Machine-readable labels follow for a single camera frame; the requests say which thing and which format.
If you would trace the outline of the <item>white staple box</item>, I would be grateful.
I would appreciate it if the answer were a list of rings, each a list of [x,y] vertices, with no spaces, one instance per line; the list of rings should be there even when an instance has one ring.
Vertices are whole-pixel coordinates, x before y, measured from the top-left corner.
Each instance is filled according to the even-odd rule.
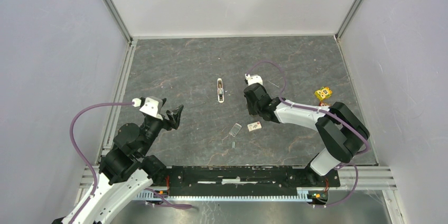
[[[254,122],[247,125],[248,131],[252,132],[254,130],[258,130],[262,128],[262,125],[260,122]]]

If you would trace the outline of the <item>white staple tray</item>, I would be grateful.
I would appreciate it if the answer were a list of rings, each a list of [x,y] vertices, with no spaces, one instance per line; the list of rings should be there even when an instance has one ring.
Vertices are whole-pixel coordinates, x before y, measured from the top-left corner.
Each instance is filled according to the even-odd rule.
[[[229,135],[231,135],[232,137],[236,137],[241,128],[242,126],[239,123],[235,123],[232,129],[230,130]]]

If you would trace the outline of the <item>white stapler top half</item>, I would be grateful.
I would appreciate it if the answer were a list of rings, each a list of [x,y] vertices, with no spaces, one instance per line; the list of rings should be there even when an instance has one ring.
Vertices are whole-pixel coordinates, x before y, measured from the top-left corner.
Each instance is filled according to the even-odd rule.
[[[223,103],[225,100],[225,91],[223,89],[223,81],[221,78],[217,79],[217,97],[218,102]]]

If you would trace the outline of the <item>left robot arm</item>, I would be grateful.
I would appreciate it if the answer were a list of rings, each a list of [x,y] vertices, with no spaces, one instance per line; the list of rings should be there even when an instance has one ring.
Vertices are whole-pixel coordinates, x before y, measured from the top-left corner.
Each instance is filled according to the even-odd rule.
[[[165,103],[165,98],[140,97],[130,102],[92,105],[75,115],[70,124],[70,140],[94,181],[75,208],[53,223],[110,223],[140,192],[165,181],[166,165],[148,152],[162,130],[179,128],[184,108],[179,105],[162,115],[160,111]],[[101,158],[95,170],[74,140],[74,125],[83,113],[106,106],[133,106],[143,114],[144,120],[141,125],[127,123],[119,129],[112,149]]]

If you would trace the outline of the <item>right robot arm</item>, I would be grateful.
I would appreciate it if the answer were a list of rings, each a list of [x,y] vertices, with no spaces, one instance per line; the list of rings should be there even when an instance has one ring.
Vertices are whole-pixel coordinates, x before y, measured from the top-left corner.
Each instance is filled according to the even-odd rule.
[[[348,164],[357,154],[369,151],[370,133],[359,118],[342,102],[332,106],[301,105],[284,98],[271,98],[260,83],[244,89],[250,115],[279,124],[293,124],[318,132],[324,149],[307,165],[305,179],[318,186],[340,164]]]

